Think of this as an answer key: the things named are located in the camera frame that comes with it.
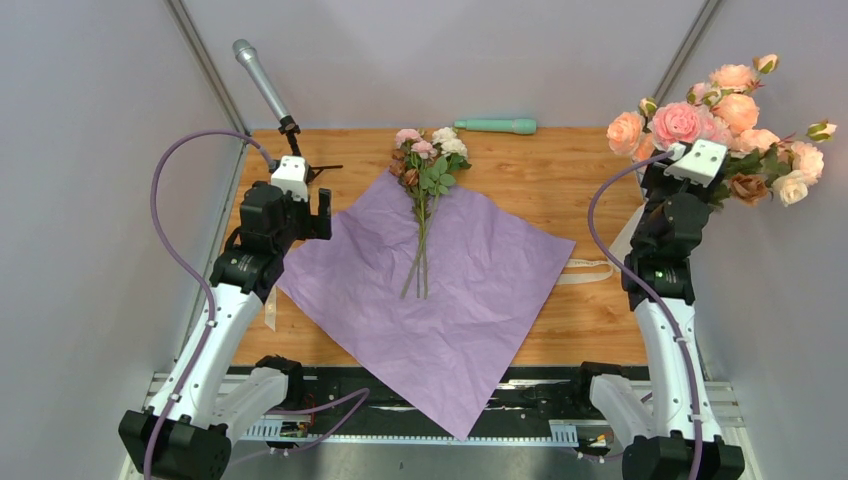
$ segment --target brown rose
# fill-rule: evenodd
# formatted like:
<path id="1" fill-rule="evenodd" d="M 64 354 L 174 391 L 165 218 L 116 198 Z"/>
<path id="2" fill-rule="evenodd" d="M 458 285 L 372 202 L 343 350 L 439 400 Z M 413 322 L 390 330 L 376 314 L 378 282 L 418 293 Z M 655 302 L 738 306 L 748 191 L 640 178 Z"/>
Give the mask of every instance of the brown rose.
<path id="1" fill-rule="evenodd" d="M 389 165 L 389 172 L 396 177 L 403 175 L 404 170 L 406 170 L 406 165 L 401 161 L 395 160 Z"/>
<path id="2" fill-rule="evenodd" d="M 730 179 L 730 193 L 752 207 L 768 196 L 766 182 L 759 175 L 737 173 Z"/>
<path id="3" fill-rule="evenodd" d="M 403 183 L 405 183 L 407 187 L 414 187 L 418 185 L 418 170 L 414 168 L 412 170 L 407 170 L 406 173 L 403 174 Z"/>

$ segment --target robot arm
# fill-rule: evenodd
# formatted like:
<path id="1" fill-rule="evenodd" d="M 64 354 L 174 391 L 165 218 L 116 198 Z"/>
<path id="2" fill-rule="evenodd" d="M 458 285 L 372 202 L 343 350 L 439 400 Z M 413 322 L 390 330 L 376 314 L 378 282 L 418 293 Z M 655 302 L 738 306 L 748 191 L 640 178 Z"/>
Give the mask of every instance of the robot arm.
<path id="1" fill-rule="evenodd" d="M 592 378 L 589 398 L 625 446 L 625 480 L 682 478 L 692 467 L 698 433 L 704 447 L 698 478 L 738 478 L 744 469 L 741 449 L 722 442 L 704 388 L 688 260 L 701 242 L 710 215 L 708 202 L 722 180 L 719 172 L 727 148 L 698 140 L 691 146 L 675 144 L 671 150 L 670 163 L 654 163 L 645 173 L 642 186 L 647 203 L 631 240 L 633 250 L 624 263 L 659 294 L 679 331 L 642 286 L 622 276 L 645 338 L 653 409 L 619 375 Z"/>
<path id="2" fill-rule="evenodd" d="M 300 401 L 300 365 L 282 358 L 254 369 L 220 400 L 218 391 L 245 330 L 282 275 L 283 258 L 292 243 L 330 238 L 330 191 L 319 190 L 319 213 L 312 215 L 308 170 L 303 158 L 285 156 L 270 184 L 256 182 L 245 192 L 239 208 L 241 225 L 227 239 L 210 277 L 215 320 L 210 323 L 207 303 L 165 387 L 144 411 L 127 411 L 119 426 L 139 471 L 153 425 L 170 400 L 174 404 L 157 439 L 151 472 L 165 479 L 220 478 L 232 444 L 262 414 L 281 403 Z M 204 335 L 208 335 L 205 345 L 192 363 Z M 177 395 L 177 379 L 186 371 L 189 376 Z"/>

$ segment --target silver microphone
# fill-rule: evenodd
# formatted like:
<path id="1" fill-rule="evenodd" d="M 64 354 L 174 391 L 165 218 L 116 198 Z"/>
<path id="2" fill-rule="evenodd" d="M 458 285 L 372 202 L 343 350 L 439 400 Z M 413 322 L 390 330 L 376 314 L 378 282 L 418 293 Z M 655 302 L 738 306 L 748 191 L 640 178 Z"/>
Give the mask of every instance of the silver microphone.
<path id="1" fill-rule="evenodd" d="M 274 84 L 268 79 L 268 75 L 265 74 L 265 70 L 262 69 L 262 64 L 259 63 L 259 55 L 256 53 L 256 49 L 247 40 L 239 39 L 233 43 L 233 53 L 236 55 L 236 60 L 247 70 L 250 78 L 253 79 L 253 83 L 256 84 L 256 88 L 259 89 L 259 93 L 262 94 L 265 103 L 271 107 L 271 111 L 274 112 L 277 120 L 284 126 L 291 122 L 291 115 L 288 109 L 286 109 L 283 101 L 280 100 L 280 96 L 274 89 Z"/>

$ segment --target cable clip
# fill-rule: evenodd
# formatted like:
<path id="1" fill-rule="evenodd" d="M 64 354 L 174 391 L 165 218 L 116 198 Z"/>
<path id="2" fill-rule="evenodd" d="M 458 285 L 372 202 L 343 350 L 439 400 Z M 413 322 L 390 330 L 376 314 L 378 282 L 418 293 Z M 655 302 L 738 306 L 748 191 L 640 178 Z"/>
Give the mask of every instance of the cable clip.
<path id="1" fill-rule="evenodd" d="M 713 418 L 712 416 L 710 416 L 706 413 L 701 413 L 701 414 L 698 414 L 698 415 L 695 415 L 695 414 L 689 415 L 689 420 L 691 420 L 693 422 L 707 423 L 707 422 L 711 421 L 712 418 Z"/>

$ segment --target microphone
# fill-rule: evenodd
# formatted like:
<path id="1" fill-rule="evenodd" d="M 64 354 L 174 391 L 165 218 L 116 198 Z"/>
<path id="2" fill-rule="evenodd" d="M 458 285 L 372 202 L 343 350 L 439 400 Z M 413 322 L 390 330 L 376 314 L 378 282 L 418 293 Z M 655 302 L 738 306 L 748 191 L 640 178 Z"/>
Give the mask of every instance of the microphone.
<path id="1" fill-rule="evenodd" d="M 280 121 L 280 132 L 283 134 L 290 131 L 299 133 L 297 132 L 297 130 L 300 130 L 297 123 L 292 119 L 285 104 L 280 100 L 277 90 L 274 89 L 274 85 L 268 79 L 268 75 L 265 74 L 262 64 L 259 63 L 259 54 L 256 53 L 256 49 L 247 40 L 239 39 L 233 43 L 233 53 L 236 55 L 236 60 L 253 79 L 253 83 L 256 84 L 256 88 L 259 89 L 259 93 L 265 99 L 265 103 L 271 107 L 274 116 Z"/>

